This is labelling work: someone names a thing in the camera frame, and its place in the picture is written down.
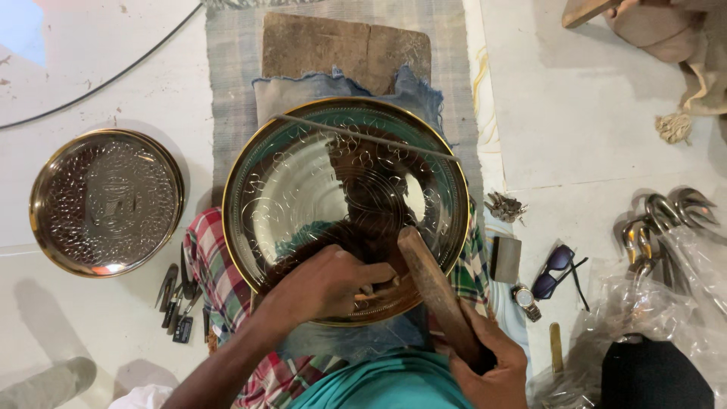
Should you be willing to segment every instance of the sunglasses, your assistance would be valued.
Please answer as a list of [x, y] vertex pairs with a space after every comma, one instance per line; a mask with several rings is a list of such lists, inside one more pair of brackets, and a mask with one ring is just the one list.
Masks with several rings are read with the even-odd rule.
[[[588, 261], [588, 257], [581, 260], [580, 263], [574, 265], [573, 257], [575, 256], [576, 253], [574, 253], [574, 251], [571, 250], [570, 247], [566, 245], [558, 246], [547, 259], [547, 263], [545, 264], [545, 270], [535, 280], [535, 285], [533, 285], [532, 290], [533, 296], [539, 300], [549, 300], [550, 297], [553, 296], [555, 288], [559, 286], [559, 284], [563, 282], [568, 274], [572, 272], [573, 278], [576, 280], [576, 288], [578, 289], [578, 294], [581, 296], [583, 304], [586, 306], [586, 311], [590, 312], [590, 308], [588, 308], [586, 298], [583, 296], [583, 292], [581, 291], [581, 283], [578, 280], [578, 274], [576, 273], [576, 267], [579, 267], [583, 263]], [[563, 273], [563, 275], [561, 275], [558, 279], [555, 279], [553, 278], [553, 276], [550, 275], [551, 271], [563, 271], [568, 268], [568, 266], [570, 266], [571, 268], [567, 272]]]

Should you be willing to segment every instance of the hammered brass plate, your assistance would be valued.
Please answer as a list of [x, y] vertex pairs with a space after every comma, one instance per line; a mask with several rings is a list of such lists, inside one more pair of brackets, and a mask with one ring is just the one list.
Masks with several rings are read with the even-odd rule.
[[[423, 121], [367, 98], [329, 98], [286, 114], [451, 155]], [[275, 119], [245, 145], [222, 203], [225, 241], [251, 288], [265, 294], [322, 247], [339, 244], [366, 263], [387, 261], [401, 284], [383, 296], [356, 296], [348, 317], [326, 325], [365, 325], [421, 302], [396, 245], [416, 226], [449, 273], [467, 234], [469, 201], [459, 165], [332, 131]]]
[[95, 130], [59, 149], [38, 174], [31, 228], [66, 271], [115, 277], [170, 238], [184, 195], [180, 169], [161, 144], [131, 130]]

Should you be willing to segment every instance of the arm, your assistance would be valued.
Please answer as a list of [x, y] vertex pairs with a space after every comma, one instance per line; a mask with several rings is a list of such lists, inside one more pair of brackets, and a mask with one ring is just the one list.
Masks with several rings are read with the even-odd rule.
[[459, 307], [477, 338], [497, 358], [495, 369], [479, 376], [452, 352], [449, 355], [449, 370], [462, 388], [462, 393], [477, 409], [528, 409], [525, 398], [528, 359], [523, 349], [467, 302], [460, 299]]
[[228, 409], [260, 360], [296, 326], [350, 314], [361, 286], [395, 275], [387, 263], [367, 266], [337, 245], [325, 247], [276, 285], [232, 339], [202, 362], [162, 408]]

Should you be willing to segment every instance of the wristwatch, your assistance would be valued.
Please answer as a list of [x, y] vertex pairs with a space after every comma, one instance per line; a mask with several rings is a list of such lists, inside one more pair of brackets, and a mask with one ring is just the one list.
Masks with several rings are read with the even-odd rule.
[[536, 322], [542, 315], [540, 309], [535, 306], [535, 297], [528, 288], [522, 284], [518, 284], [512, 289], [513, 301], [525, 310], [525, 315], [532, 321]]

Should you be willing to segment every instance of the metal rod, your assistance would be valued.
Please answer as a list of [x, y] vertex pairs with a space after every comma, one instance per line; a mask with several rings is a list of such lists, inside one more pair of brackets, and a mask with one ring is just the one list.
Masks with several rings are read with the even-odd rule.
[[319, 124], [318, 122], [308, 121], [306, 119], [297, 118], [295, 116], [283, 115], [283, 114], [273, 114], [273, 115], [270, 116], [270, 118], [271, 119], [272, 118], [275, 118], [275, 119], [285, 119], [285, 120], [288, 120], [288, 121], [298, 122], [300, 124], [304, 124], [304, 125], [307, 125], [309, 127], [318, 128], [320, 130], [327, 130], [327, 131], [332, 131], [332, 132], [338, 132], [338, 133], [343, 134], [343, 135], [353, 136], [354, 138], [360, 138], [360, 139], [364, 139], [364, 140], [370, 140], [371, 142], [383, 143], [384, 145], [395, 146], [396, 148], [405, 149], [407, 151], [419, 152], [421, 154], [427, 154], [427, 155], [436, 156], [438, 158], [443, 158], [443, 159], [451, 160], [453, 162], [457, 162], [457, 163], [460, 163], [460, 164], [462, 163], [462, 161], [459, 160], [458, 157], [453, 156], [453, 155], [447, 155], [447, 154], [442, 154], [440, 152], [429, 151], [427, 149], [417, 148], [416, 146], [410, 146], [410, 145], [406, 145], [404, 143], [393, 142], [391, 140], [384, 139], [384, 138], [377, 138], [375, 136], [363, 135], [363, 134], [360, 134], [360, 133], [357, 133], [357, 132], [353, 132], [353, 131], [350, 131], [350, 130], [345, 130], [345, 129], [342, 129], [342, 128], [330, 127], [328, 125]]

